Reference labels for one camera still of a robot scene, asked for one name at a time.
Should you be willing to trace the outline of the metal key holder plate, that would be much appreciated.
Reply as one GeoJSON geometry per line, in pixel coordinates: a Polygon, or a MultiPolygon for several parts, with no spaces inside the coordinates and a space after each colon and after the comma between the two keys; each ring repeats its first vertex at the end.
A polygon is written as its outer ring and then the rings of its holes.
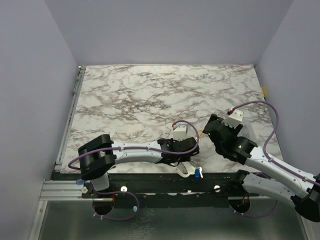
{"type": "Polygon", "coordinates": [[[196,168],[190,162],[180,162],[174,170],[182,178],[193,176],[196,172],[196,168]]]}

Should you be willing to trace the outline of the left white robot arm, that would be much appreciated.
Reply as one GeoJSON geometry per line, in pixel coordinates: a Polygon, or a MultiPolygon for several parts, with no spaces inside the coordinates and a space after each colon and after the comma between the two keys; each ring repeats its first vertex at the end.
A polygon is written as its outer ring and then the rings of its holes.
{"type": "Polygon", "coordinates": [[[110,193],[107,172],[115,165],[136,162],[170,165],[189,162],[199,153],[199,143],[194,137],[184,140],[160,138],[131,144],[112,141],[108,134],[102,134],[78,149],[81,179],[91,182],[94,193],[101,198],[110,193]]]}

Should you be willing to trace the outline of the yellow key tag with key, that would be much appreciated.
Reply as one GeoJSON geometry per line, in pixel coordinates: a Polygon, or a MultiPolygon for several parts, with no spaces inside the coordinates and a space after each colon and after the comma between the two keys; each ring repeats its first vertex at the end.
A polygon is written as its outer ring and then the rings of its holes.
{"type": "Polygon", "coordinates": [[[202,138],[202,136],[203,136],[203,130],[200,130],[200,131],[199,131],[198,139],[200,140],[200,139],[202,138]]]}

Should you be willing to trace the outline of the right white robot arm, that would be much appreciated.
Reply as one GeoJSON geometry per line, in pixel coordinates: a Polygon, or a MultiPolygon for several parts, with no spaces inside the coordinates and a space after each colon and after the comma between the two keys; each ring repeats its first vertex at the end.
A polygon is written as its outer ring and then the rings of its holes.
{"type": "Polygon", "coordinates": [[[287,202],[302,217],[318,223],[320,221],[320,176],[299,170],[263,151],[254,141],[239,136],[240,121],[235,126],[211,114],[203,132],[215,146],[215,151],[230,161],[247,165],[268,175],[262,179],[249,173],[243,179],[230,182],[229,189],[240,196],[244,192],[264,195],[287,202]]]}

